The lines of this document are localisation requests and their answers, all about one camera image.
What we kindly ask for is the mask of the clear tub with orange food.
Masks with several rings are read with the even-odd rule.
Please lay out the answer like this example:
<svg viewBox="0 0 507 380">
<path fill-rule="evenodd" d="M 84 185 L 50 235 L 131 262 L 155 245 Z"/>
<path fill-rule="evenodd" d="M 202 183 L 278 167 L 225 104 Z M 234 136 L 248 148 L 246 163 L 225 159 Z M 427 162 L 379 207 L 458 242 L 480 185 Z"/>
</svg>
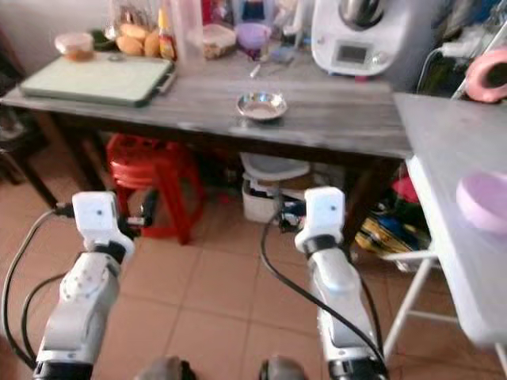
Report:
<svg viewBox="0 0 507 380">
<path fill-rule="evenodd" d="M 70 32 L 55 36 L 54 46 L 61 56 L 74 62 L 87 62 L 94 58 L 94 39 L 87 32 Z"/>
</svg>

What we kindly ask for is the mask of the long dark wooden table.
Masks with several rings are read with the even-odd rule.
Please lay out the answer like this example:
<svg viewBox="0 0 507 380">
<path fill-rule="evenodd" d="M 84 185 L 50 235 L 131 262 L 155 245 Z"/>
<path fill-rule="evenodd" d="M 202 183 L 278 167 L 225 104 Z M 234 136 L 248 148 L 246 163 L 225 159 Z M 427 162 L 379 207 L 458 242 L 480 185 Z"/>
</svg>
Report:
<svg viewBox="0 0 507 380">
<path fill-rule="evenodd" d="M 253 68 L 239 53 L 207 61 L 178 73 L 166 94 L 141 108 L 25 97 L 19 89 L 2 104 L 39 120 L 72 157 L 71 173 L 84 191 L 104 187 L 83 149 L 71 145 L 87 130 L 343 166 L 347 214 L 341 232 L 351 241 L 412 153 L 391 87 L 327 75 L 305 54 L 289 65 L 265 66 L 257 79 L 249 77 Z M 269 122 L 240 116 L 238 98 L 253 91 L 280 92 L 288 112 Z"/>
</svg>

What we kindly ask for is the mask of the white lidded storage box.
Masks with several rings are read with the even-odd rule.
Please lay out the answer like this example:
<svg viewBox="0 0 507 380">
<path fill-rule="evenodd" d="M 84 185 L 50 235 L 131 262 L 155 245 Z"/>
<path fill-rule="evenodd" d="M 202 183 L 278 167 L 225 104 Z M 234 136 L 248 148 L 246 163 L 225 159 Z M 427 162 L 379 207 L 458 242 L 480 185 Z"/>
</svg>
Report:
<svg viewBox="0 0 507 380">
<path fill-rule="evenodd" d="M 286 200 L 303 200 L 314 184 L 314 167 L 307 161 L 242 153 L 242 205 L 246 220 L 268 223 Z"/>
</svg>

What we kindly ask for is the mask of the grey robot right leg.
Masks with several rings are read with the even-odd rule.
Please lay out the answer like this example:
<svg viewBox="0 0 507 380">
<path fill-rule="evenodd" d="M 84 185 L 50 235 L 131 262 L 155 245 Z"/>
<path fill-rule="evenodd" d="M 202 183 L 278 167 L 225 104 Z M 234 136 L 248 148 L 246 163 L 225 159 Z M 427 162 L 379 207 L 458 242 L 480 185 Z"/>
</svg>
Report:
<svg viewBox="0 0 507 380">
<path fill-rule="evenodd" d="M 308 377 L 297 361 L 275 355 L 261 362 L 257 380 L 308 380 Z"/>
</svg>

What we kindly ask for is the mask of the yellow sauce bottle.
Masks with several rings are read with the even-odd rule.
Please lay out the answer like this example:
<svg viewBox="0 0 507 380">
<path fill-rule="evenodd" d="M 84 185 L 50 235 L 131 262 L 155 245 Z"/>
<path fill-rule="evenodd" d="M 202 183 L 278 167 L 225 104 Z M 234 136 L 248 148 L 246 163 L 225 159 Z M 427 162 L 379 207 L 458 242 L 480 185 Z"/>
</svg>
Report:
<svg viewBox="0 0 507 380">
<path fill-rule="evenodd" d="M 173 28 L 170 24 L 170 16 L 166 5 L 159 8 L 157 14 L 157 36 L 159 43 L 159 54 L 163 60 L 177 61 L 177 49 L 175 48 L 175 39 Z"/>
</svg>

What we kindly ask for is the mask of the purple plastic bowl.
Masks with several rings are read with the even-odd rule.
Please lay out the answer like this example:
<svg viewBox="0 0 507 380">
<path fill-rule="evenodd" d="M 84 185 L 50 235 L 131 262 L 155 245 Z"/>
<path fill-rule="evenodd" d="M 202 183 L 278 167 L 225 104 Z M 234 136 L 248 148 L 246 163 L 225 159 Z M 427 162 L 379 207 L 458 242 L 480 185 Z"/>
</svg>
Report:
<svg viewBox="0 0 507 380">
<path fill-rule="evenodd" d="M 253 60 L 258 60 L 272 35 L 272 28 L 265 23 L 244 22 L 233 28 L 238 47 Z"/>
</svg>

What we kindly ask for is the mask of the red plastic stool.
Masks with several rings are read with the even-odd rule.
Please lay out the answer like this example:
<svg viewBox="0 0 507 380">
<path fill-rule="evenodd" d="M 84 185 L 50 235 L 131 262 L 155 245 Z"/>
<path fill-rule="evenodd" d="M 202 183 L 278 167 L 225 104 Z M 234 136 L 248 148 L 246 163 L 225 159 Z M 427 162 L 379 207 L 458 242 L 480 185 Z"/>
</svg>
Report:
<svg viewBox="0 0 507 380">
<path fill-rule="evenodd" d="M 188 245 L 207 200 L 191 150 L 180 142 L 115 134 L 106 143 L 105 153 L 117 209 L 126 213 L 137 191 L 156 191 L 164 200 L 170 224 L 144 227 L 142 235 L 176 238 Z"/>
</svg>

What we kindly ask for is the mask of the colourful bag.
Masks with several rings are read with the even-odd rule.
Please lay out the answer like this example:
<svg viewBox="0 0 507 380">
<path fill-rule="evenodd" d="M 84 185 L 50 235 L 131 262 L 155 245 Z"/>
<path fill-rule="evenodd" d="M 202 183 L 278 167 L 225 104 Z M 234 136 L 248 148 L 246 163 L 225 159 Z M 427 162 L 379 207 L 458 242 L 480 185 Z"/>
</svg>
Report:
<svg viewBox="0 0 507 380">
<path fill-rule="evenodd" d="M 409 175 L 392 181 L 357 232 L 355 242 L 378 257 L 427 249 L 429 228 Z"/>
</svg>

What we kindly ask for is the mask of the small steel bowl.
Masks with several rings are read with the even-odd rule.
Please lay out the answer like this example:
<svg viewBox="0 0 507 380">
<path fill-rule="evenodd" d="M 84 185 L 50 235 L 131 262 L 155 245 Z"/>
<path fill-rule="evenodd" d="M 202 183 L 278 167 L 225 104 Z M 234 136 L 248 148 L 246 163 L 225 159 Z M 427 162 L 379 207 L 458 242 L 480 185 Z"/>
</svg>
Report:
<svg viewBox="0 0 507 380">
<path fill-rule="evenodd" d="M 280 92 L 253 91 L 240 95 L 236 108 L 247 119 L 269 122 L 285 115 L 289 106 Z"/>
</svg>

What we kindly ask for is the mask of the dark wooden chair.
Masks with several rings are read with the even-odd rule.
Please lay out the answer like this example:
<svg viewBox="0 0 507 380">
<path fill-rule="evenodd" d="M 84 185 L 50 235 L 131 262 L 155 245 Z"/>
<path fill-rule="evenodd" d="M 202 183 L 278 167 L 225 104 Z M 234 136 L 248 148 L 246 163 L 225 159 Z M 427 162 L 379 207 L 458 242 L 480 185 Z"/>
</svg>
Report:
<svg viewBox="0 0 507 380">
<path fill-rule="evenodd" d="M 35 189 L 44 205 L 55 209 L 58 200 L 51 189 L 41 180 L 40 174 L 30 165 L 30 157 L 47 145 L 47 140 L 36 127 L 26 127 L 18 119 L 17 113 L 8 106 L 0 111 L 0 174 L 11 184 L 28 182 Z"/>
</svg>

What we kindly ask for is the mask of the white kitchen cooking machine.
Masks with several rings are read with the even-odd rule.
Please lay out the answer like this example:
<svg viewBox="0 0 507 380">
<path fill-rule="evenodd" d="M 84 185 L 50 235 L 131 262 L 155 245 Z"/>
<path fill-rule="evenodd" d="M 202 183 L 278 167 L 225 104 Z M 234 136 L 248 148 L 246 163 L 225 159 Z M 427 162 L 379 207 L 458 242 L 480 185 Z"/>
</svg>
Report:
<svg viewBox="0 0 507 380">
<path fill-rule="evenodd" d="M 320 69 L 357 77 L 412 75 L 433 50 L 441 0 L 315 0 L 311 55 Z"/>
</svg>

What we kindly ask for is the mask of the clear food box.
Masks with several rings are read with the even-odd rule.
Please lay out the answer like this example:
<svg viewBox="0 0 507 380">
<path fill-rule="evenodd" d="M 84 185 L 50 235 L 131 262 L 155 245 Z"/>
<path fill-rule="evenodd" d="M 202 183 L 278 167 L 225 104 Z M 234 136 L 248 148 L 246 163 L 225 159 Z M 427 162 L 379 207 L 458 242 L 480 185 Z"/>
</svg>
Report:
<svg viewBox="0 0 507 380">
<path fill-rule="evenodd" d="M 202 53 L 206 60 L 217 60 L 232 53 L 237 42 L 238 36 L 232 28 L 217 23 L 209 23 L 202 28 Z"/>
</svg>

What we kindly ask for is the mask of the golden bread roll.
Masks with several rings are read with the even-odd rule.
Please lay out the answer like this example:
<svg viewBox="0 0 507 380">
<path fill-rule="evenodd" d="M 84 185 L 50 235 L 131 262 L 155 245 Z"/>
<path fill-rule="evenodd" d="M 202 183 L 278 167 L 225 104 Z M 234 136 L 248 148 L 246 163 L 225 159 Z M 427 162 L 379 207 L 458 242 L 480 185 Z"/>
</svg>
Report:
<svg viewBox="0 0 507 380">
<path fill-rule="evenodd" d="M 117 36 L 116 47 L 124 55 L 144 55 L 144 40 L 131 36 Z"/>
<path fill-rule="evenodd" d="M 117 35 L 143 41 L 149 35 L 149 30 L 145 26 L 134 25 L 134 23 L 120 23 Z"/>
<path fill-rule="evenodd" d="M 156 30 L 152 30 L 143 40 L 143 55 L 148 58 L 162 57 L 162 43 L 160 43 L 160 35 Z"/>
</svg>

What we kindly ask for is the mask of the white folding table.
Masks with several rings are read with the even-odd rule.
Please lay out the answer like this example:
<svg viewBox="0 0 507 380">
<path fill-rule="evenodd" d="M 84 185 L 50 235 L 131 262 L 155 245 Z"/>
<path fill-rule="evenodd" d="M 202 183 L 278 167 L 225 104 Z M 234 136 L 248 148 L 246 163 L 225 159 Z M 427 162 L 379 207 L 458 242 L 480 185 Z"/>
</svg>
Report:
<svg viewBox="0 0 507 380">
<path fill-rule="evenodd" d="M 461 177 L 478 171 L 507 173 L 507 106 L 475 104 L 398 92 L 395 104 L 413 149 L 406 167 L 421 201 L 431 243 L 395 254 L 417 263 L 383 347 L 392 355 L 406 319 L 458 325 L 471 343 L 495 348 L 507 376 L 507 236 L 487 233 L 464 220 L 456 202 Z M 440 268 L 456 313 L 415 308 L 434 268 Z"/>
</svg>

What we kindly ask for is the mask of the tall clear plastic container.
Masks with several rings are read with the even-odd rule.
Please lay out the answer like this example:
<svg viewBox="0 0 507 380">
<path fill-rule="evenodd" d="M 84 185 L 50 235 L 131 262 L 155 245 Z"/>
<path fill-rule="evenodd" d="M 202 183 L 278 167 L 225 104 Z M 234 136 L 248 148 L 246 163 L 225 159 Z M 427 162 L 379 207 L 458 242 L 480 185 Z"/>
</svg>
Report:
<svg viewBox="0 0 507 380">
<path fill-rule="evenodd" d="M 205 62 L 203 53 L 203 19 L 200 0 L 168 0 L 178 64 L 196 68 Z"/>
</svg>

